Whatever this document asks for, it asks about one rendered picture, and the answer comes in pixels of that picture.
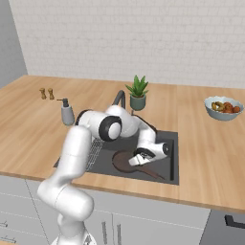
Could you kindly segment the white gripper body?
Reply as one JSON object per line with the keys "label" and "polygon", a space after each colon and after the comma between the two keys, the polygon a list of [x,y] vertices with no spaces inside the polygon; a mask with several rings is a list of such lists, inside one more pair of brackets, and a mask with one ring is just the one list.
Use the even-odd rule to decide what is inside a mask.
{"label": "white gripper body", "polygon": [[154,155],[149,155],[141,152],[136,154],[132,158],[130,158],[128,162],[131,166],[134,167],[134,166],[143,166],[145,164],[152,162],[153,160],[154,160]]}

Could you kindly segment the brown frying pan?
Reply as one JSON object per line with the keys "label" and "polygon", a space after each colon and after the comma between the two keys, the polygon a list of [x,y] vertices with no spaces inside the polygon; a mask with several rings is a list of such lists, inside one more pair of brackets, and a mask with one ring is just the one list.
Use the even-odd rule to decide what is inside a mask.
{"label": "brown frying pan", "polygon": [[161,175],[158,173],[150,170],[145,166],[131,166],[129,164],[129,159],[132,157],[132,153],[128,151],[117,151],[112,157],[112,164],[113,166],[121,172],[125,173],[132,173],[136,171],[140,171],[146,173],[147,175],[157,179],[161,178]]}

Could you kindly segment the dark grey sink basin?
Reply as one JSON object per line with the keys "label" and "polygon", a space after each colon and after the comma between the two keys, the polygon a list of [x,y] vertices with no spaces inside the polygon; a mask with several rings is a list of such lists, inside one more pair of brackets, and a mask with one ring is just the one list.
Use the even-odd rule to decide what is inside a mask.
{"label": "dark grey sink basin", "polygon": [[[56,164],[56,173],[63,182],[72,181],[85,172],[90,172],[172,185],[179,183],[177,133],[156,132],[148,127],[123,133],[112,142],[102,140],[99,157],[92,169],[87,171],[88,155],[95,139],[101,140],[84,126],[74,126],[69,130]],[[131,152],[132,157],[141,152],[154,155],[154,160],[144,166],[161,175],[161,178],[155,179],[140,171],[118,171],[112,164],[112,157],[117,151],[122,150]]]}

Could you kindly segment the green plant in grey pot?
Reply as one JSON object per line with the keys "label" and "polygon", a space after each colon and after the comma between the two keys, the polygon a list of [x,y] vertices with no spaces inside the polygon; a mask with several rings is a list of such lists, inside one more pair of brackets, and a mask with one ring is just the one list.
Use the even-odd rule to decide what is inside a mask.
{"label": "green plant in grey pot", "polygon": [[145,77],[138,78],[134,77],[134,81],[131,86],[126,85],[126,88],[130,94],[130,107],[135,111],[141,111],[145,108],[146,104],[146,87],[148,82]]}

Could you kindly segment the dark grey tap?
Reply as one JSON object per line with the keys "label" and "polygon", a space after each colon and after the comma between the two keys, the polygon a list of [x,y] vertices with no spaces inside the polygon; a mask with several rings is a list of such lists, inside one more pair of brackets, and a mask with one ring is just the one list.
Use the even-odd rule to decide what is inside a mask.
{"label": "dark grey tap", "polygon": [[113,105],[120,105],[122,108],[125,108],[125,92],[120,90],[113,101]]}

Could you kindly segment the grey soap dispenser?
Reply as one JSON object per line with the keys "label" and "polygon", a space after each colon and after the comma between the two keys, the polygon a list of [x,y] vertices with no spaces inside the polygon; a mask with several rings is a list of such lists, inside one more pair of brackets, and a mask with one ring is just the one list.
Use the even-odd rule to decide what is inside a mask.
{"label": "grey soap dispenser", "polygon": [[73,125],[75,122],[75,115],[72,106],[69,104],[67,98],[61,99],[61,119],[62,122],[67,125]]}

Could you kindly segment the yellow-green fruit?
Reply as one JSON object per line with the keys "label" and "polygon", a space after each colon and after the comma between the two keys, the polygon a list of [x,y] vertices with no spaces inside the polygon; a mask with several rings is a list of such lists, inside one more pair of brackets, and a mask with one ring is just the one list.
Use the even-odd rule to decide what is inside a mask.
{"label": "yellow-green fruit", "polygon": [[225,105],[222,102],[220,102],[220,101],[215,101],[215,102],[212,103],[212,109],[214,111],[221,112],[221,111],[224,110],[224,108],[225,108]]}

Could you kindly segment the pale blue fruit bowl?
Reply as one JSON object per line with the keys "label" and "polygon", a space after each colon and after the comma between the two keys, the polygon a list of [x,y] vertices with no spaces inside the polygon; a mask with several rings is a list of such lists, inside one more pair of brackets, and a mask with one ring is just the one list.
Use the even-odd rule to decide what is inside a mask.
{"label": "pale blue fruit bowl", "polygon": [[[238,106],[239,111],[237,113],[224,113],[221,111],[213,110],[212,109],[213,102],[221,102],[221,103],[229,102],[232,106]],[[216,119],[218,121],[224,121],[224,122],[235,119],[244,110],[244,105],[240,103],[238,100],[234,100],[234,99],[226,98],[226,97],[218,97],[218,96],[208,97],[204,100],[204,105],[206,107],[208,114],[213,119]]]}

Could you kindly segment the red-orange fruit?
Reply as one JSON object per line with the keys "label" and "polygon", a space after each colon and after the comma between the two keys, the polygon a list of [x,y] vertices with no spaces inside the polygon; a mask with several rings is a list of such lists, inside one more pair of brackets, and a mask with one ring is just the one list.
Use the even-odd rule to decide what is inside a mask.
{"label": "red-orange fruit", "polygon": [[233,112],[233,106],[229,102],[224,103],[224,113],[232,113]]}

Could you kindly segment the dark grey dishwasher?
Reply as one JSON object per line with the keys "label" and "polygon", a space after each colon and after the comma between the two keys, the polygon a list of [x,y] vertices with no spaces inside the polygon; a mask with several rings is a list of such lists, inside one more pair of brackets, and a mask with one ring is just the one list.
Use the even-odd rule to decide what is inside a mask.
{"label": "dark grey dishwasher", "polygon": [[226,214],[235,222],[245,223],[245,213],[211,210],[200,245],[245,245],[245,229],[227,226]]}

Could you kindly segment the grey drawer front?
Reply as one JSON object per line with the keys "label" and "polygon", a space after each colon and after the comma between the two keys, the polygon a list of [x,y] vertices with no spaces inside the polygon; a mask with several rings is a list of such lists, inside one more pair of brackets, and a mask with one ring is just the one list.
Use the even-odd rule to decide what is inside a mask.
{"label": "grey drawer front", "polygon": [[6,222],[8,224],[7,228],[1,226],[0,228],[26,234],[45,236],[38,218],[0,212],[0,222]]}
{"label": "grey drawer front", "polygon": [[30,198],[0,194],[0,212],[37,218],[37,213]]}
{"label": "grey drawer front", "polygon": [[0,228],[0,236],[14,238],[16,240],[14,245],[49,245],[43,236],[10,231],[4,228]]}
{"label": "grey drawer front", "polygon": [[0,175],[0,193],[31,198],[24,179]]}

